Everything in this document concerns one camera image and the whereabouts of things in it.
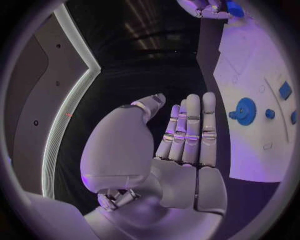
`led light strip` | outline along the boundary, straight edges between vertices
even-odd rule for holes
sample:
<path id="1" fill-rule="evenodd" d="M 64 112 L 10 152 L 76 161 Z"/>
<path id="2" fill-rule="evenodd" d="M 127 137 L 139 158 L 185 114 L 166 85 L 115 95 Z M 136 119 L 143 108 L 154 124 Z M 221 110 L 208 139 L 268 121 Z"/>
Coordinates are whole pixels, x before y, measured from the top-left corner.
<path id="1" fill-rule="evenodd" d="M 83 95 L 101 71 L 101 67 L 77 30 L 65 5 L 62 4 L 54 11 L 54 14 L 65 35 L 87 65 L 88 70 L 77 81 L 60 106 L 45 145 L 41 173 L 42 195 L 52 199 L 55 197 L 54 177 L 57 155 L 65 130 L 71 119 L 70 117 L 66 117 L 66 113 L 70 115 L 74 113 Z"/>

